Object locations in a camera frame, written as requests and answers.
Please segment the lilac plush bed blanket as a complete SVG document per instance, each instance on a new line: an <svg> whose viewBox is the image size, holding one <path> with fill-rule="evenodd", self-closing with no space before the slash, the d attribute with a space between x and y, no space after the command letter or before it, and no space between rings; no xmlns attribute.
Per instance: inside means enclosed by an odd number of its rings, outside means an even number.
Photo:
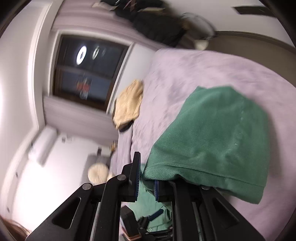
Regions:
<svg viewBox="0 0 296 241"><path fill-rule="evenodd" d="M154 180L218 189L276 240L295 210L295 87L248 59L162 49L144 79L140 114L119 135L111 171L142 156L137 215L156 208Z"/></svg>

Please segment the dark window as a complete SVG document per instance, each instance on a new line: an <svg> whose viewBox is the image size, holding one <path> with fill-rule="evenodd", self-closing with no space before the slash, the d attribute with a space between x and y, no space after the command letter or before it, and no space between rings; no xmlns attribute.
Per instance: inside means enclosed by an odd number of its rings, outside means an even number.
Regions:
<svg viewBox="0 0 296 241"><path fill-rule="evenodd" d="M54 96L106 111L128 46L62 35L55 60Z"/></svg>

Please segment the tan knitted sweater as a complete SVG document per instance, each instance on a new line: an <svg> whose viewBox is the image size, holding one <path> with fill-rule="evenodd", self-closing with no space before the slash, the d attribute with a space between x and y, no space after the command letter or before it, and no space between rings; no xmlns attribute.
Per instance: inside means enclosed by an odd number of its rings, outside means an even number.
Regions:
<svg viewBox="0 0 296 241"><path fill-rule="evenodd" d="M112 120L117 130L138 118L142 104L143 90L143 82L135 79L115 100Z"/></svg>

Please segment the lilac curtain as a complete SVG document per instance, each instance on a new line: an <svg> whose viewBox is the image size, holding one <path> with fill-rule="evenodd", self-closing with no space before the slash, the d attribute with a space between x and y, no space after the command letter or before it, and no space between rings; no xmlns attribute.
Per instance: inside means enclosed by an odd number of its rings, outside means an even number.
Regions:
<svg viewBox="0 0 296 241"><path fill-rule="evenodd" d="M125 19L96 7L97 1L63 1L50 30L46 59L43 107L45 121L61 132L110 145L118 139L111 117L119 93L135 79L144 79L154 53L163 44L145 38ZM65 100L53 95L54 64L62 35L94 37L128 47L106 110Z"/></svg>

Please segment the white air conditioner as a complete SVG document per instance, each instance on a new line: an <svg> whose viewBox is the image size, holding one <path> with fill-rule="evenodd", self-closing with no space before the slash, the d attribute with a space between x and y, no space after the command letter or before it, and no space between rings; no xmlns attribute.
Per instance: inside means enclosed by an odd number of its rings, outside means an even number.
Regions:
<svg viewBox="0 0 296 241"><path fill-rule="evenodd" d="M28 152L28 160L43 166L57 137L58 132L55 128L45 126L33 142Z"/></svg>

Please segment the green work shirt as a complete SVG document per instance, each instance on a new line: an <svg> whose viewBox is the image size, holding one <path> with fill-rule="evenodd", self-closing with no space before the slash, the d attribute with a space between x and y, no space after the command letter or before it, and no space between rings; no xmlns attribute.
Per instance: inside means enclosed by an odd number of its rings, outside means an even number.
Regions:
<svg viewBox="0 0 296 241"><path fill-rule="evenodd" d="M179 177L259 204L270 160L268 112L230 86L197 87L183 103L144 97L137 124L145 154L142 181Z"/></svg>

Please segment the black clothes pile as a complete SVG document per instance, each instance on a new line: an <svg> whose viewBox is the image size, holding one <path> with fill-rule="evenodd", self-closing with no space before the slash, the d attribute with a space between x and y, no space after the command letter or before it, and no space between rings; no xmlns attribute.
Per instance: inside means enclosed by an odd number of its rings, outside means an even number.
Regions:
<svg viewBox="0 0 296 241"><path fill-rule="evenodd" d="M103 1L118 17L129 20L146 38L176 47L189 23L173 13L164 1Z"/></svg>

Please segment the white round fan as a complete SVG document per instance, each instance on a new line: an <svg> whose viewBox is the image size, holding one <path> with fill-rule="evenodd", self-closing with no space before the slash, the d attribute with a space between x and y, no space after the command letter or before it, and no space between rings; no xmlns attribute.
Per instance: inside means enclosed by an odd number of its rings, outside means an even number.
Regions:
<svg viewBox="0 0 296 241"><path fill-rule="evenodd" d="M181 16L186 33L179 45L187 49L206 50L210 41L217 36L215 27L202 16L184 13Z"/></svg>

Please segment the black garment under sweater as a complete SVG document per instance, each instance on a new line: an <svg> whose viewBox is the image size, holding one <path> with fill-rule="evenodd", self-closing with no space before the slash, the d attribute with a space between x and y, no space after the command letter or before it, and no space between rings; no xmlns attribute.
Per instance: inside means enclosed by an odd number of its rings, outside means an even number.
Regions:
<svg viewBox="0 0 296 241"><path fill-rule="evenodd" d="M113 106L113 112L112 112L112 118L115 117L115 111L116 111L116 100L114 101ZM126 132L134 123L134 120L129 121L128 123L124 123L120 125L118 128L116 128L120 133Z"/></svg>

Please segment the cream fluffy cushion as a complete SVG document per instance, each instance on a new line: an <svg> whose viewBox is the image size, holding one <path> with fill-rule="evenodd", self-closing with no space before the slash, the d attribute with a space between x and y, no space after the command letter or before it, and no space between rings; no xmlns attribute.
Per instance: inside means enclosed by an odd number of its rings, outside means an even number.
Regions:
<svg viewBox="0 0 296 241"><path fill-rule="evenodd" d="M104 163L95 163L88 169L88 179L92 185L106 183L112 177L114 173Z"/></svg>

